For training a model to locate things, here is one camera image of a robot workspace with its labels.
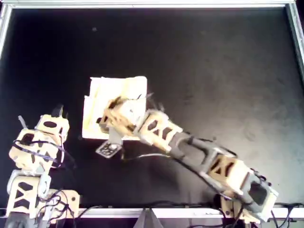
white block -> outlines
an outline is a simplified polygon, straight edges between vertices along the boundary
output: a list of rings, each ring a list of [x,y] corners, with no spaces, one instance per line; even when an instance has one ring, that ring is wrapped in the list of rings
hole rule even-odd
[[[109,135],[101,131],[96,123],[103,116],[105,106],[117,97],[140,99],[133,103],[134,116],[144,116],[146,111],[147,78],[144,76],[130,78],[92,77],[90,95],[85,96],[82,137],[87,139],[108,139]],[[123,140],[138,140],[137,137],[124,137]]]

black background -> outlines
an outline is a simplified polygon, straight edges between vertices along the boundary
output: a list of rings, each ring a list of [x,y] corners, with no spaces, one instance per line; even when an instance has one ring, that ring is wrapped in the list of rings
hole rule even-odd
[[[296,1],[299,14],[301,16],[301,21],[303,21],[303,11],[304,11],[304,2],[303,1]]]
[[[279,201],[302,201],[304,99],[283,9],[16,10],[0,74],[2,186],[14,168],[7,154],[17,116],[33,127],[63,103],[78,169],[52,171],[53,188],[77,190],[82,207],[211,200],[173,161],[109,161],[94,152],[101,141],[81,139],[89,78],[145,75],[175,123],[237,152],[268,177]],[[125,147],[130,155],[154,151]]]

cable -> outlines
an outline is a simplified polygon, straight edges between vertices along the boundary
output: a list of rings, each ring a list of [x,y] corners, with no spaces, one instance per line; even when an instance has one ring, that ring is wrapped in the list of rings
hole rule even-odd
[[[137,98],[122,98],[123,100],[130,100],[130,101],[138,101],[140,99],[150,99],[152,97],[153,93],[149,93],[146,96],[142,97],[142,94],[139,94]]]
[[[48,160],[48,161],[52,161],[52,162],[58,163],[58,161],[57,161],[56,159],[54,159],[54,158],[51,158],[51,157],[49,157],[49,156],[42,155],[42,154],[40,154],[40,153],[33,152],[33,151],[28,150],[28,149],[25,149],[25,148],[23,148],[23,147],[17,145],[17,143],[22,143],[22,141],[21,141],[21,140],[14,140],[14,141],[13,141],[13,147],[16,147],[18,150],[21,150],[21,151],[26,152],[26,153],[33,154],[33,155],[35,155],[35,156],[41,157],[41,158],[43,158],[43,159],[45,159],[45,160]]]
[[[65,148],[64,148],[63,143],[62,143],[62,135],[59,135],[59,138],[60,138],[60,142],[61,142],[61,148],[64,150]],[[62,150],[60,150],[60,151],[61,151],[60,164],[58,166],[53,166],[52,165],[51,168],[53,168],[53,169],[58,169],[61,166],[61,164],[63,164],[63,160],[65,158],[65,153]]]
[[[57,149],[59,149],[61,152],[63,152],[64,154],[66,154],[66,155],[70,158],[70,160],[72,161],[74,167],[76,167],[75,159],[73,158],[73,156],[72,156],[70,153],[68,153],[65,149],[63,149],[62,146],[58,146],[58,145],[56,145],[55,143],[52,143],[52,142],[49,142],[49,141],[41,141],[41,140],[31,141],[30,144],[34,144],[34,143],[46,143],[46,144],[50,144],[50,145],[55,146],[55,147],[56,147]]]
[[[279,205],[279,206],[282,206],[282,207],[284,207],[284,208],[287,208],[288,209],[288,213],[287,213],[287,216],[286,216],[286,218],[284,219],[284,221],[283,221],[283,223],[279,226],[278,225],[278,228],[282,228],[283,227],[283,225],[285,224],[285,223],[288,223],[288,225],[287,225],[287,228],[290,226],[290,218],[289,218],[289,216],[290,216],[290,214],[291,214],[291,211],[295,208],[295,207],[300,207],[300,206],[304,206],[304,204],[302,204],[302,203],[281,203],[281,202],[278,202],[278,203],[275,203],[275,205]]]
[[[226,219],[226,215],[225,213],[221,210],[221,209],[215,209],[215,210],[218,210],[222,215],[223,215],[223,223],[222,224],[218,224],[218,225],[191,225],[189,226],[188,228],[225,228],[225,219]]]
[[[43,206],[42,208],[40,208],[40,210],[38,211],[38,213],[37,213],[37,215],[36,215],[36,219],[38,218],[40,212],[41,212],[43,209],[45,209],[45,208],[47,208],[47,207],[55,207],[55,206],[57,206],[57,205],[61,202],[61,197],[60,197],[59,195],[55,195],[54,197],[59,197],[59,200],[57,201],[57,203],[55,203],[55,204],[45,204],[45,206]],[[46,203],[50,202],[54,197],[49,198],[49,199],[46,200],[45,202],[46,202]]]
[[[272,218],[274,219],[275,228],[279,228],[279,225],[277,224],[277,220],[276,220],[275,214],[274,214],[274,212],[272,210],[271,210],[271,215],[272,215]]]
[[[144,158],[144,157],[153,157],[153,156],[159,156],[159,157],[166,157],[166,158],[171,158],[173,159],[174,161],[176,161],[177,163],[181,164],[183,167],[185,167],[186,169],[188,169],[189,171],[195,173],[201,180],[203,180],[212,190],[214,190],[218,195],[222,196],[223,198],[227,199],[227,200],[235,200],[229,196],[226,196],[225,194],[223,194],[222,192],[220,192],[219,190],[217,190],[212,184],[210,184],[205,178],[203,178],[202,176],[200,176],[196,171],[194,171],[191,167],[187,166],[186,164],[184,164],[183,162],[181,162],[180,160],[178,159],[175,159],[169,155],[165,155],[165,154],[162,154],[162,153],[148,153],[148,154],[142,154],[142,155],[139,155],[137,157],[134,157],[134,158],[128,158],[128,159],[125,159],[124,158],[124,153],[122,154],[122,160],[123,161],[131,161],[131,160],[135,160],[135,159],[140,159],[140,158]]]
[[[28,149],[26,149],[26,148],[23,148],[23,147],[17,145],[17,143],[22,144],[23,141],[22,141],[22,140],[14,140],[14,141],[13,141],[13,146],[16,147],[17,149],[21,150],[21,151],[24,151],[24,152],[26,152],[26,153],[33,154],[33,155],[35,155],[35,156],[41,157],[41,158],[43,158],[43,159],[45,159],[45,160],[48,160],[48,161],[55,162],[55,163],[60,164],[60,165],[62,164],[62,162],[58,162],[57,159],[54,159],[54,158],[51,158],[50,156],[42,155],[42,154],[40,154],[40,153],[37,153],[37,152],[31,151],[31,150],[28,150]],[[52,142],[49,142],[49,141],[41,141],[41,140],[38,140],[38,141],[31,141],[31,142],[30,142],[30,145],[31,145],[31,144],[35,144],[35,143],[50,144],[50,145],[55,146],[55,147],[58,148],[61,152],[67,154],[68,157],[70,158],[70,160],[71,160],[72,163],[73,163],[73,167],[74,167],[74,168],[76,167],[75,159],[74,159],[66,150],[64,150],[61,146],[58,146],[58,145],[56,145],[56,144],[54,144],[54,143],[52,143]]]
[[[81,218],[84,214],[86,214],[90,209],[94,209],[94,208],[102,208],[102,206],[93,206],[93,207],[90,207],[90,208],[87,208],[87,209],[85,209],[83,212],[81,212],[80,213],[80,215],[78,215],[77,217],[76,217],[76,219],[79,219],[79,218]]]
[[[205,184],[208,185],[208,187],[210,187],[213,191],[215,191],[218,195],[222,196],[223,198],[227,199],[227,200],[236,200],[235,198],[231,198],[229,196],[226,196],[224,193],[220,192],[219,190],[217,190],[212,184],[210,184],[205,178],[203,178],[202,176],[200,176],[200,174],[198,174],[195,170],[193,170],[191,167],[187,166],[186,164],[182,163],[180,160],[178,159],[174,159],[177,163],[181,164],[183,167],[185,167],[187,170],[193,172],[194,174],[196,174],[202,181],[205,182]]]
[[[232,226],[230,228],[234,228],[237,225],[238,220],[241,217],[241,214],[242,214],[243,210],[244,210],[244,205],[242,204],[242,206],[241,206],[241,208],[240,208],[240,210],[239,210],[239,212],[236,216],[236,220],[234,221],[234,223],[232,224]]]
[[[28,129],[28,127],[27,127],[27,125],[26,125],[26,123],[25,123],[25,121],[24,121],[24,119],[23,119],[23,117],[22,117],[21,115],[18,116],[18,119],[19,119],[19,121],[20,121],[22,127],[23,127],[24,129]]]
[[[49,220],[49,223],[51,223],[51,221],[54,220],[54,219],[60,218],[60,217],[64,214],[64,212],[66,213],[66,218],[67,218],[67,211],[70,212],[70,214],[71,214],[71,216],[72,216],[72,219],[73,219],[73,222],[75,222],[75,221],[74,221],[74,220],[75,220],[74,212],[71,210],[71,208],[70,208],[68,202],[65,203],[65,202],[60,201],[60,203],[64,205],[63,209],[62,209],[62,210],[58,210],[58,211],[60,212],[60,214],[59,214],[58,216],[54,217],[54,218],[51,218],[51,219]]]
[[[65,198],[66,198],[66,203],[60,201],[60,203],[64,205],[63,209],[62,209],[62,210],[59,210],[59,211],[61,212],[61,214],[60,214],[59,216],[55,217],[55,218],[50,219],[50,220],[57,219],[57,218],[61,217],[65,211],[66,211],[66,218],[67,218],[67,210],[69,209],[70,211],[72,211],[71,208],[69,207],[67,195],[65,194],[64,191],[62,191],[61,189],[60,189],[60,190],[57,190],[55,193],[53,193],[53,195],[54,195],[54,194],[57,195],[57,194],[60,193],[60,192],[65,196]]]
[[[44,198],[40,198],[41,201],[43,202],[50,202],[55,196],[59,196],[58,193],[61,192],[62,190],[59,189],[59,190],[56,190],[52,195],[51,197],[47,198],[47,199],[44,199]]]
[[[131,160],[136,160],[136,159],[145,158],[145,157],[165,157],[165,158],[171,158],[171,156],[168,156],[168,155],[165,155],[165,154],[162,154],[162,153],[148,153],[148,154],[139,155],[139,156],[134,157],[134,158],[124,158],[122,156],[122,160],[123,161],[131,161]]]
[[[210,203],[199,202],[199,203],[176,203],[168,200],[159,200],[154,202],[142,203],[142,204],[128,204],[128,205],[113,205],[104,204],[94,207],[99,208],[211,208]]]
[[[62,191],[62,190],[60,190],[60,192],[62,192],[62,194],[64,194],[64,196],[65,196],[65,198],[66,198],[66,200],[67,200],[67,201],[66,201],[66,205],[65,205],[65,207],[67,207],[67,210],[66,210],[66,218],[65,218],[65,220],[64,220],[64,222],[63,222],[63,225],[62,225],[62,227],[64,227],[65,222],[66,222],[66,219],[67,219],[67,211],[70,212],[70,214],[71,214],[71,216],[72,216],[72,218],[73,218],[73,222],[74,222],[75,218],[74,218],[74,212],[71,210],[71,208],[70,208],[70,206],[69,206],[69,204],[68,204],[67,195],[66,195],[65,192]]]

robotic arm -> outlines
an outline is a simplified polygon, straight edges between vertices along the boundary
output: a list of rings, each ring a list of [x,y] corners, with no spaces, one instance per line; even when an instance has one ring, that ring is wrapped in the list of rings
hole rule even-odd
[[[122,147],[119,137],[137,136],[204,180],[220,194],[223,211],[233,211],[235,217],[241,211],[240,219],[246,223],[268,220],[278,193],[263,176],[248,168],[231,151],[184,132],[161,111],[148,110],[142,118],[130,118],[134,102],[136,100],[122,97],[109,102],[99,121],[102,131],[109,132],[109,140],[97,153],[111,158]],[[190,152],[181,149],[182,144],[199,151],[200,159],[192,158]]]
[[[9,152],[18,170],[13,170],[7,185],[9,201],[5,227],[47,228],[58,219],[75,218],[79,210],[79,194],[74,190],[50,189],[49,171],[54,163],[61,165],[63,143],[69,123],[62,117],[63,107],[52,115],[42,115],[30,130],[19,117],[23,129]],[[57,153],[61,152],[61,161]]]

black wire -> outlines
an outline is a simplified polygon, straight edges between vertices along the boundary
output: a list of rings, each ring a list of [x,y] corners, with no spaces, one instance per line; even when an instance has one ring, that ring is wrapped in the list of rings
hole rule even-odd
[[[223,194],[222,192],[220,192],[219,190],[217,190],[212,184],[210,184],[205,178],[203,178],[202,176],[200,176],[199,173],[197,173],[195,170],[193,170],[191,167],[187,166],[186,164],[184,164],[182,161],[173,158],[177,163],[181,164],[183,167],[185,167],[187,170],[193,172],[194,174],[196,174],[202,181],[205,182],[205,184],[208,185],[208,187],[210,187],[213,191],[215,191],[218,195],[220,195],[221,197],[223,197],[224,199],[227,200],[236,200],[235,198],[231,198],[229,196],[226,196],[225,194]]]
[[[199,202],[199,203],[176,203],[168,200],[160,200],[155,202],[143,203],[143,204],[128,204],[128,205],[98,205],[94,207],[98,208],[211,208],[210,203]]]
[[[58,161],[56,159],[51,158],[50,156],[42,155],[42,154],[34,152],[34,151],[30,151],[30,150],[28,150],[26,148],[23,148],[23,147],[17,145],[17,143],[22,143],[22,141],[21,140],[14,140],[13,141],[13,147],[16,147],[18,150],[21,150],[21,151],[26,152],[26,153],[33,154],[35,156],[41,157],[41,158],[43,158],[45,160],[52,161],[52,162],[55,162],[55,163],[58,164]]]
[[[71,216],[72,216],[72,219],[73,219],[73,227],[75,228],[75,227],[76,227],[76,224],[75,224],[75,215],[74,215],[74,212],[71,210],[71,208],[70,208],[70,206],[69,206],[69,204],[68,204],[67,195],[66,195],[66,193],[65,193],[64,191],[62,191],[62,190],[57,190],[55,193],[58,194],[59,192],[61,192],[61,193],[65,196],[65,198],[66,198],[67,201],[66,201],[66,203],[60,201],[60,203],[63,204],[64,207],[63,207],[63,209],[60,211],[61,213],[60,213],[57,217],[51,218],[51,219],[49,220],[49,223],[50,223],[51,220],[53,220],[53,219],[58,219],[58,218],[60,218],[60,217],[64,214],[64,212],[65,212],[65,213],[66,213],[66,217],[65,217],[65,221],[64,221],[64,223],[63,223],[63,225],[62,225],[62,226],[64,226],[64,224],[65,224],[65,222],[66,222],[66,219],[67,219],[67,212],[69,211],[70,214],[71,214]]]
[[[223,223],[222,224],[218,224],[218,225],[191,225],[191,226],[188,226],[188,228],[206,228],[206,227],[209,227],[209,228],[224,228],[224,227],[226,227],[225,223],[224,223],[225,220],[226,220],[225,213],[221,209],[215,209],[215,210],[218,210],[223,215]]]
[[[271,215],[272,215],[272,218],[274,219],[275,228],[279,228],[279,225],[277,224],[277,220],[276,220],[275,214],[274,214],[274,212],[272,210],[271,210]]]
[[[140,159],[140,158],[144,158],[144,157],[151,157],[151,156],[161,156],[161,157],[166,157],[166,158],[172,158],[172,160],[176,161],[177,163],[181,164],[183,167],[185,167],[187,170],[193,172],[194,174],[196,174],[201,180],[203,180],[212,190],[214,190],[218,195],[222,196],[223,198],[227,199],[227,200],[235,200],[229,196],[226,196],[225,194],[223,194],[222,192],[220,192],[219,190],[217,190],[212,184],[210,184],[205,178],[203,178],[202,176],[200,176],[195,170],[193,170],[191,167],[187,166],[186,164],[184,164],[182,161],[180,161],[179,159],[175,159],[171,156],[165,155],[165,154],[161,154],[161,153],[148,153],[148,154],[142,154],[139,155],[137,157],[134,158],[128,158],[125,159],[123,158],[122,155],[122,160],[123,161],[130,161],[130,160],[135,160],[135,159]]]
[[[232,224],[232,226],[230,228],[234,228],[237,225],[238,220],[241,217],[241,214],[242,214],[243,210],[244,210],[244,205],[242,204],[242,206],[241,206],[241,208],[240,208],[240,210],[239,210],[239,212],[238,212],[238,214],[237,214],[237,216],[235,218],[235,221],[234,221],[234,223]]]
[[[287,226],[287,227],[289,227],[289,226],[290,226],[290,218],[289,218],[289,216],[290,216],[290,214],[291,214],[291,211],[292,211],[294,208],[296,208],[296,207],[304,206],[304,204],[302,204],[302,203],[281,203],[281,202],[275,203],[275,205],[282,206],[282,207],[288,209],[288,213],[287,213],[286,218],[284,219],[283,223],[282,223],[280,226],[278,225],[278,228],[282,228],[283,225],[284,225],[285,223],[287,223],[287,222],[288,222],[288,226]]]
[[[61,152],[63,152],[64,154],[66,154],[70,158],[70,160],[72,161],[73,166],[76,167],[76,162],[75,162],[75,159],[73,158],[73,156],[70,153],[68,153],[65,149],[63,149],[61,146],[56,145],[55,143],[52,143],[52,142],[49,142],[49,141],[41,141],[41,140],[31,141],[30,144],[34,144],[34,143],[46,143],[46,144],[50,144],[50,145],[55,146]]]
[[[39,154],[37,152],[34,152],[34,151],[31,151],[31,150],[28,150],[28,149],[25,149],[19,145],[17,145],[16,143],[23,143],[22,140],[14,140],[13,141],[13,146],[16,147],[17,149],[21,150],[21,151],[24,151],[26,153],[30,153],[30,154],[33,154],[35,156],[38,156],[38,157],[41,157],[45,160],[48,160],[48,161],[52,161],[52,162],[55,162],[57,164],[62,164],[62,162],[58,162],[57,159],[54,159],[54,158],[51,158],[50,156],[46,156],[46,155],[42,155],[42,154]],[[75,168],[76,167],[76,162],[75,162],[75,159],[70,155],[70,153],[68,153],[66,150],[64,150],[61,146],[58,146],[52,142],[49,142],[49,141],[41,141],[41,140],[38,140],[38,141],[31,141],[30,144],[35,144],[35,143],[42,143],[42,144],[50,144],[50,145],[53,145],[55,146],[57,149],[59,149],[61,152],[63,152],[64,154],[68,155],[68,157],[70,158],[70,160],[72,161],[73,163],[73,167]]]
[[[94,208],[102,208],[102,206],[99,205],[99,206],[93,206],[93,207],[87,208],[87,209],[85,209],[83,212],[81,212],[80,215],[78,215],[76,219],[81,218],[81,217],[82,217],[84,214],[86,214],[89,210],[94,209]]]
[[[42,208],[40,208],[39,211],[38,211],[38,213],[37,213],[37,215],[36,215],[36,219],[38,218],[40,212],[41,212],[43,209],[45,209],[45,208],[47,208],[47,207],[55,207],[55,206],[57,206],[57,205],[61,202],[61,197],[60,197],[59,195],[56,195],[56,196],[54,196],[54,197],[59,197],[59,200],[57,201],[57,203],[55,203],[55,204],[47,204],[47,205],[43,206]]]

